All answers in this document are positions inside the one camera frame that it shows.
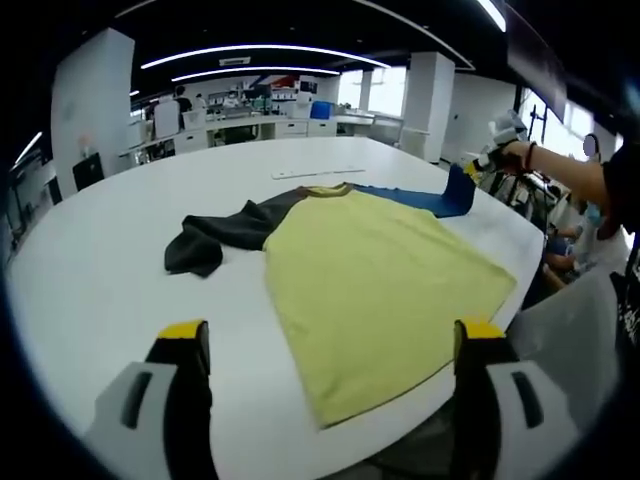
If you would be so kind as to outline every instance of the chair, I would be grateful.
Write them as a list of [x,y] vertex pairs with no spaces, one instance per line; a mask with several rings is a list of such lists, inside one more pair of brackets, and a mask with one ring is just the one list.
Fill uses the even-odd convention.
[[585,432],[618,377],[617,298],[606,270],[594,268],[555,295],[518,314],[507,338],[566,393],[569,413]]
[[102,163],[100,163],[100,154],[94,153],[86,160],[76,164],[73,167],[73,178],[76,181],[78,191],[83,190],[94,183],[104,179],[102,171]]
[[368,137],[372,140],[396,147],[400,142],[400,134],[404,120],[386,115],[376,114],[369,129]]
[[180,104],[171,98],[160,101],[161,103],[153,109],[156,138],[175,135],[180,131]]

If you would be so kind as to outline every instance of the window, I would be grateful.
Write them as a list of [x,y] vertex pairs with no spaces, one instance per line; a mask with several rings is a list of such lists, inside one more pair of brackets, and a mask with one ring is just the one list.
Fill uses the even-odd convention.
[[616,135],[616,149],[615,149],[616,152],[620,150],[620,147],[622,147],[623,143],[624,143],[624,138],[622,137],[622,135],[620,134]]
[[[534,92],[528,91],[522,103],[522,121],[527,128],[531,128],[531,114],[535,106],[536,116],[543,117],[545,104]],[[564,124],[558,117],[549,110],[547,112],[547,123],[536,119],[531,130],[531,141],[553,150],[562,155],[571,155],[576,160],[586,161],[583,146],[584,137],[593,132],[593,115],[587,110],[567,102],[564,114]],[[542,131],[544,128],[544,141],[542,141]]]
[[360,107],[360,90],[362,89],[362,70],[345,72],[340,75],[338,104],[349,103],[352,108]]
[[401,116],[406,78],[405,67],[376,68],[371,76],[369,110]]
[[574,135],[584,139],[593,132],[593,115],[583,108],[567,102],[564,109],[564,124]]

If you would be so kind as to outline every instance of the white pillar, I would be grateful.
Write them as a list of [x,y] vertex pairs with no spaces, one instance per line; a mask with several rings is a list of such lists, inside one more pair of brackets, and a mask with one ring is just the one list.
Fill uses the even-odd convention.
[[369,96],[371,95],[371,70],[362,72],[362,88],[360,89],[360,110],[369,110]]
[[81,137],[100,154],[105,177],[130,166],[119,154],[127,148],[134,44],[120,32],[104,30],[58,65],[51,146],[62,198],[77,192],[72,169],[82,161]]
[[425,160],[438,163],[449,120],[455,64],[436,52],[411,55],[407,72],[404,124],[426,130]]
[[318,82],[318,100],[337,104],[338,92],[340,91],[340,76],[336,75],[316,80]]

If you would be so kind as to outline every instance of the desk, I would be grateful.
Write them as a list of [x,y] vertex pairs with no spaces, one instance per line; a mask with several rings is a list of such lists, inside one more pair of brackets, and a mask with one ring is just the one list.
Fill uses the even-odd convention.
[[[277,170],[364,172],[273,180]],[[17,331],[36,378],[75,433],[97,395],[142,360],[168,324],[210,322],[211,443],[221,479],[310,480],[397,441],[451,397],[451,365],[370,412],[319,431],[264,284],[262,252],[225,248],[207,279],[167,275],[164,249],[185,215],[229,215],[301,184],[356,182],[441,192],[447,173],[367,138],[248,142],[197,151],[107,178],[57,205],[9,271]],[[533,225],[477,190],[443,220],[505,267],[517,286],[494,321],[506,328],[542,254]]]
[[156,140],[151,140],[149,142],[142,143],[140,145],[136,145],[135,147],[131,147],[125,151],[123,151],[120,156],[125,156],[130,153],[136,152],[138,150],[145,149],[147,147],[151,147],[153,145],[157,145],[162,142],[166,142],[168,140],[173,140],[178,135],[194,133],[194,132],[216,132],[218,130],[223,130],[225,128],[236,128],[236,127],[252,127],[252,126],[262,126],[262,125],[275,125],[279,123],[292,123],[292,122],[307,122],[307,123],[327,123],[335,121],[338,123],[347,123],[351,125],[357,126],[365,126],[370,127],[373,123],[373,117],[361,117],[361,116],[352,116],[352,115],[341,115],[337,117],[332,117],[329,120],[321,120],[315,118],[308,119],[296,119],[289,118],[281,115],[257,115],[251,117],[243,117],[243,118],[232,118],[229,120],[213,120],[210,122],[206,122],[203,129],[195,129],[195,130],[183,130],[175,135],[169,135],[163,138],[159,138]]

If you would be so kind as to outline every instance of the white cabinet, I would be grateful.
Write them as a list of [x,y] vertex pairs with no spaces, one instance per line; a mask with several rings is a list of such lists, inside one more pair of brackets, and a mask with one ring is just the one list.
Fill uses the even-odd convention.
[[300,138],[307,136],[307,123],[292,120],[276,123],[276,138]]
[[176,148],[176,155],[209,148],[207,132],[204,130],[200,132],[183,132],[176,135],[173,141]]
[[329,120],[309,120],[309,137],[335,137],[337,134],[337,122]]

